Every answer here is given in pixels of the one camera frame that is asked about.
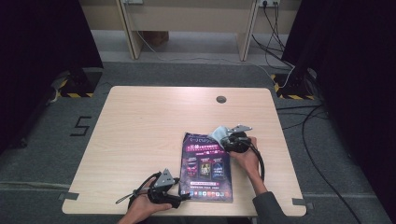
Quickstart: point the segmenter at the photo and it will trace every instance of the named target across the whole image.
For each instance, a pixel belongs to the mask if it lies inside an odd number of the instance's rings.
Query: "yellow and black striped tape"
[[[271,79],[275,82],[274,89],[277,97],[281,99],[291,100],[314,100],[314,96],[311,94],[285,94],[282,92],[282,88],[279,88],[278,83],[275,81],[276,75],[271,75]]]
[[[62,83],[61,86],[58,89],[58,97],[70,97],[70,98],[81,98],[81,97],[92,97],[93,92],[67,92],[64,87],[67,84],[67,79],[65,79]]]

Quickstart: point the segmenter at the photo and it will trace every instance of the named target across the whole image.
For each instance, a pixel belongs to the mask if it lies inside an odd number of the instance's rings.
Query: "wooden table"
[[[224,104],[217,102],[225,96]],[[265,163],[265,183],[287,216],[303,216],[302,199],[271,93],[254,88],[114,87],[92,133],[66,214],[125,214],[128,200],[150,175],[168,168],[179,177],[184,133],[212,133],[220,125],[251,126]],[[232,160],[233,203],[183,202],[159,216],[257,216],[245,172]],[[177,194],[174,186],[172,194]]]

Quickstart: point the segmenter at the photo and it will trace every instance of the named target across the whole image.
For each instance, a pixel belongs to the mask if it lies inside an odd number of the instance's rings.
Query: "electrical outlet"
[[[259,7],[262,7],[262,2],[265,0],[260,0]],[[267,1],[267,7],[275,7],[275,3],[279,6],[280,0],[266,0]]]
[[[143,0],[122,0],[125,5],[143,5]]]

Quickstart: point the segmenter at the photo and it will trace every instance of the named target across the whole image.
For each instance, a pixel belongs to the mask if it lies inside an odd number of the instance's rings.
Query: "power strip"
[[[267,1],[267,7],[275,7],[275,3],[279,6],[280,0],[260,0],[259,7],[262,7],[262,2]]]

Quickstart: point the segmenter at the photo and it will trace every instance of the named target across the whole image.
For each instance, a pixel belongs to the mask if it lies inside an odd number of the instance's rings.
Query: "magazine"
[[[179,193],[190,193],[193,201],[233,201],[230,156],[205,134],[184,136]]]

